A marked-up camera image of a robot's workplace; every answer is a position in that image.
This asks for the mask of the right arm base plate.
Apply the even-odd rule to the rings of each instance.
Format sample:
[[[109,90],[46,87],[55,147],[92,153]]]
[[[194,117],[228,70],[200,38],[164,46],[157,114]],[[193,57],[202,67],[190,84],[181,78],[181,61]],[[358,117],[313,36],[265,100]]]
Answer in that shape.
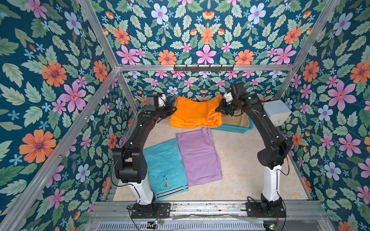
[[[275,201],[273,203],[247,202],[245,206],[249,217],[286,218],[286,211],[282,201]]]

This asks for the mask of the orange pants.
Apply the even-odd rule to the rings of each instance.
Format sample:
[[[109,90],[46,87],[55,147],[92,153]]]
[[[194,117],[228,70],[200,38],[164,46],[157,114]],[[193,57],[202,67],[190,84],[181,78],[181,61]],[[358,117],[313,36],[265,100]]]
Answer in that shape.
[[[222,114],[216,112],[222,96],[218,95],[207,102],[195,102],[184,97],[178,97],[169,125],[180,129],[195,129],[198,127],[216,128],[223,124]]]

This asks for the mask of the beige corduroy pants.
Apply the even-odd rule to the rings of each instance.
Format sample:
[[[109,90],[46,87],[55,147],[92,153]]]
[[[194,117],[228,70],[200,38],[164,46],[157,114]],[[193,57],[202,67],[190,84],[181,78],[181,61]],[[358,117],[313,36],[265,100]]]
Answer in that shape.
[[[224,125],[250,128],[251,123],[248,115],[241,110],[235,111],[234,115],[223,115],[222,121]]]

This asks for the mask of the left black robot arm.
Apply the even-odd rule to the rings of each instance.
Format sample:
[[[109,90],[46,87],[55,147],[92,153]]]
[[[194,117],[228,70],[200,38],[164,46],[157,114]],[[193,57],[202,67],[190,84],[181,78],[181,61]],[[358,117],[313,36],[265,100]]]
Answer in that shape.
[[[114,170],[112,175],[121,181],[116,187],[128,186],[136,196],[139,205],[151,205],[155,196],[150,188],[147,163],[143,154],[146,140],[155,125],[171,116],[177,108],[171,103],[162,107],[148,106],[137,115],[137,123],[126,143],[113,151]]]

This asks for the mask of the purple pants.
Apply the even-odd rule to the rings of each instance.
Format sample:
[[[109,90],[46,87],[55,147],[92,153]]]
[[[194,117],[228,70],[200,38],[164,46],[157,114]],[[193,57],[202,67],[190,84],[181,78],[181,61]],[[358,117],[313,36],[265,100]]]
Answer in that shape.
[[[209,128],[176,135],[188,186],[222,180],[221,161]]]

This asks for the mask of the teal pants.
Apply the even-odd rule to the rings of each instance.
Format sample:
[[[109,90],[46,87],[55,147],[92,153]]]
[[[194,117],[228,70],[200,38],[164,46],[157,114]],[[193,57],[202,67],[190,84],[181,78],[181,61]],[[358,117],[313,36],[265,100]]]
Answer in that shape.
[[[158,201],[188,191],[188,180],[177,139],[143,150],[150,187]]]

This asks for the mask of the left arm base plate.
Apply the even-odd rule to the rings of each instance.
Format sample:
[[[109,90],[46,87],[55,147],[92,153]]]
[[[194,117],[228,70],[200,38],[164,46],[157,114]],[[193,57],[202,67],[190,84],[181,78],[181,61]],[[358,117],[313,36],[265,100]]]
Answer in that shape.
[[[150,205],[133,205],[132,218],[169,218],[171,203],[152,203]]]

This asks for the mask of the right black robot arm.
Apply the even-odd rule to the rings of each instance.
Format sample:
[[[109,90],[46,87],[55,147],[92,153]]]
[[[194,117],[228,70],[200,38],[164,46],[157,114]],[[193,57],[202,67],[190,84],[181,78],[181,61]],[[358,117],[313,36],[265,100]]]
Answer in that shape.
[[[264,167],[264,189],[259,209],[263,215],[270,215],[284,211],[280,195],[280,174],[293,143],[283,137],[268,117],[264,106],[256,94],[235,95],[229,92],[224,94],[216,111],[233,115],[235,111],[241,110],[259,131],[265,145],[265,149],[257,153],[258,161]]]

